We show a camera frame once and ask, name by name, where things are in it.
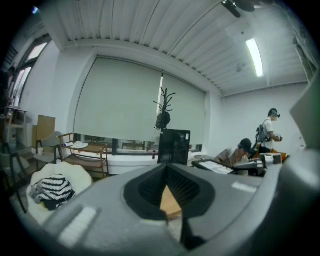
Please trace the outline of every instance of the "standing person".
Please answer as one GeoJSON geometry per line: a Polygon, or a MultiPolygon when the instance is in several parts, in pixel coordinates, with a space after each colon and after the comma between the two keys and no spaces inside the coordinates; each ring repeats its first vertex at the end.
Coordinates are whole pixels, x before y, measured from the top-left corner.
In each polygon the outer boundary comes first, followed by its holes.
{"type": "Polygon", "coordinates": [[[222,163],[228,167],[233,167],[236,163],[248,162],[248,155],[252,152],[251,141],[248,138],[241,140],[237,149],[227,148],[218,154],[214,161],[222,163]]]}
{"type": "Polygon", "coordinates": [[[9,102],[9,78],[16,72],[14,66],[10,67],[8,72],[0,71],[0,115],[5,113],[5,107],[9,102]]]}
{"type": "Polygon", "coordinates": [[[272,125],[272,122],[277,122],[278,118],[280,118],[278,111],[275,108],[271,108],[268,113],[268,118],[264,120],[262,124],[263,142],[261,142],[259,154],[270,153],[270,151],[274,148],[274,141],[282,142],[283,138],[274,133],[274,127],[272,125]]]}

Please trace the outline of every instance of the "white cup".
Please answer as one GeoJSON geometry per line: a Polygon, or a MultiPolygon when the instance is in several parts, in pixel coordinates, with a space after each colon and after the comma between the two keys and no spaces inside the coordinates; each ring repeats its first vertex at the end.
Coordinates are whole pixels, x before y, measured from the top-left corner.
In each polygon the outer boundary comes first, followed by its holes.
{"type": "Polygon", "coordinates": [[[44,148],[43,147],[39,147],[38,148],[38,155],[42,156],[44,154],[44,148]]]}

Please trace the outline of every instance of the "blue light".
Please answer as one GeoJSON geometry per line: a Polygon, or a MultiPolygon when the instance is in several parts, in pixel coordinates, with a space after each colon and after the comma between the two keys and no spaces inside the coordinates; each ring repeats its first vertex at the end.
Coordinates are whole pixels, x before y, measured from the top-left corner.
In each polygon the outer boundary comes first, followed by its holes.
{"type": "Polygon", "coordinates": [[[38,11],[38,8],[34,6],[34,7],[33,7],[33,10],[32,10],[32,13],[33,13],[33,14],[36,14],[37,11],[38,11]]]}

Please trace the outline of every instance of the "ceiling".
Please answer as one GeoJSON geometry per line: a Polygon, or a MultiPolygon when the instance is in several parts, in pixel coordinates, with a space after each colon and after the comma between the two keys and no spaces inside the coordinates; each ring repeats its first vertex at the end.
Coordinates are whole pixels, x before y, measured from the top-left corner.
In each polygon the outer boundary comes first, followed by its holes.
{"type": "Polygon", "coordinates": [[[281,8],[240,11],[235,18],[220,2],[59,0],[55,6],[68,41],[120,40],[157,50],[197,71],[223,96],[307,81],[281,8]],[[263,77],[257,77],[246,45],[251,38],[263,77]]]}

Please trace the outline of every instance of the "window blind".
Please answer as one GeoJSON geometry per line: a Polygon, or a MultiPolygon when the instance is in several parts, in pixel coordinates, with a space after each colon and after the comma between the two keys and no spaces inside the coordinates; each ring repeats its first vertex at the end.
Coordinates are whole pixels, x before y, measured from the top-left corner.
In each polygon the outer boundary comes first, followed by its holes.
{"type": "Polygon", "coordinates": [[[78,102],[74,132],[153,141],[161,72],[121,60],[97,58],[78,102]]]}
{"type": "Polygon", "coordinates": [[[190,145],[202,145],[205,138],[205,93],[176,79],[163,74],[162,88],[168,89],[172,96],[168,109],[171,121],[168,129],[191,131],[190,145]]]}

